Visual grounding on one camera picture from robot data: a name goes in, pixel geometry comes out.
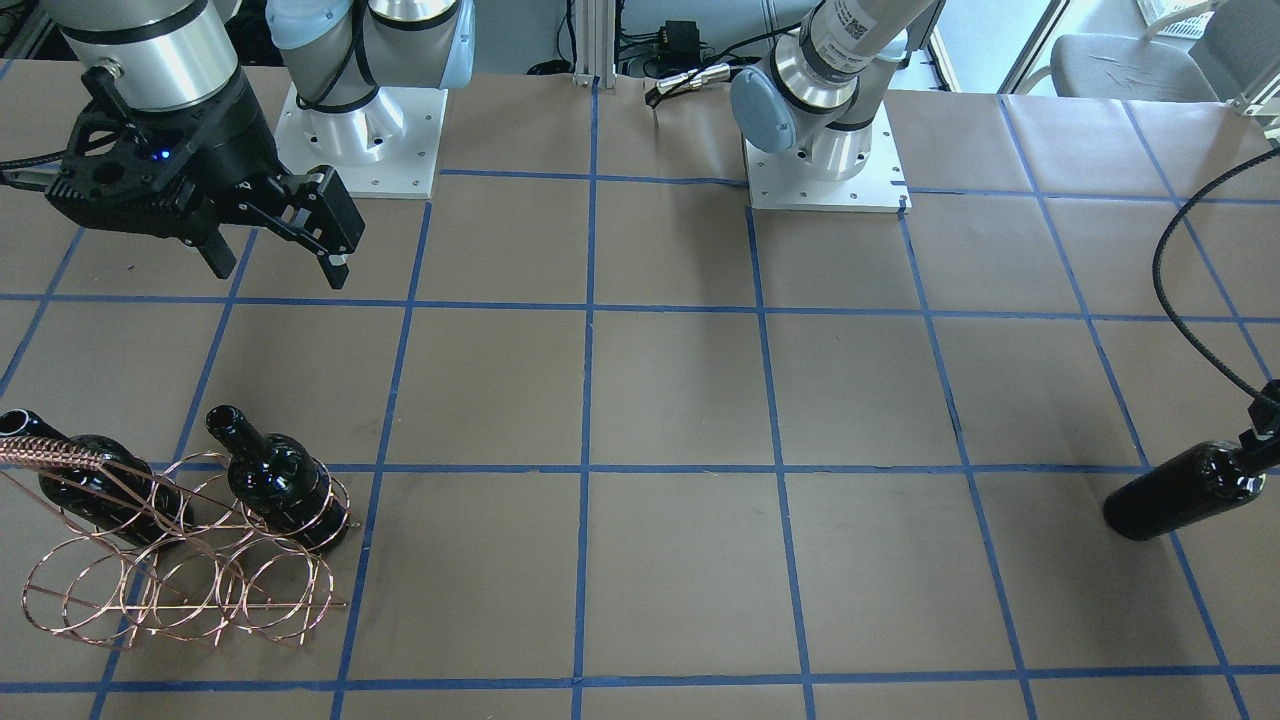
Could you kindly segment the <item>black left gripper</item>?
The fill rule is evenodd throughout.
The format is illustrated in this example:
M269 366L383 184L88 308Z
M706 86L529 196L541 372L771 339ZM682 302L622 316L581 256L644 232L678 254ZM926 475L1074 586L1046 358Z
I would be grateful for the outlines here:
M1239 434L1239 462L1279 462L1279 380L1270 380L1249 406L1251 429Z

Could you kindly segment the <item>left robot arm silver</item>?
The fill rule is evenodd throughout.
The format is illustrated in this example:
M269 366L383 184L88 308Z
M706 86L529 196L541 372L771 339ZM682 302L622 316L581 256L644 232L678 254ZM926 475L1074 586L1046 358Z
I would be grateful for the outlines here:
M1053 97L876 95L918 1L824 1L730 96L768 163L879 136L883 104L911 206L756 218L781 464L800 473L1012 471L1157 464L1244 421L1158 307L1151 259L1187 199L1260 151L1206 97L1107 91L1188 55L1110 35ZM800 268L785 274L786 255Z

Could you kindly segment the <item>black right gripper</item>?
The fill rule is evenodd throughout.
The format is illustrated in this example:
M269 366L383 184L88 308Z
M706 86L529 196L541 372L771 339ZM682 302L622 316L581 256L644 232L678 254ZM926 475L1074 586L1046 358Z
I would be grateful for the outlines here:
M332 290L365 220L335 168L288 174L252 85L241 68L187 108L143 111L125 104L106 67L81 77L90 104L78 115L50 204L90 229L152 234L196 246L212 274L237 266L219 227L262 225L317 259Z

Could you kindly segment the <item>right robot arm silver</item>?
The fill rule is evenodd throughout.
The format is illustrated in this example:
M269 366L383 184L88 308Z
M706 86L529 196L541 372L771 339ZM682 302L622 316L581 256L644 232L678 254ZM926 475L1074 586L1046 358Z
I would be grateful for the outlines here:
M294 87L302 170L282 159L211 1L46 1L84 64L90 102L56 170L31 188L90 229L179 240L225 279L224 224L260 227L317 259L340 290L365 223L340 170L411 154L394 90L465 87L471 1L270 1Z

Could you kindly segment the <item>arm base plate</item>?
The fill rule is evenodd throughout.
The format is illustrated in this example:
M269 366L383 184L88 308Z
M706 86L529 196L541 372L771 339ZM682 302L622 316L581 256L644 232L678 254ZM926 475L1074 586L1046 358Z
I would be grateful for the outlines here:
M809 145L763 152L742 141L751 206L785 211L897 213L913 208L888 108L854 132L818 131Z
M385 87L355 111L302 110L291 86L275 128L278 154L293 174L335 168L355 199L429 200L451 92Z

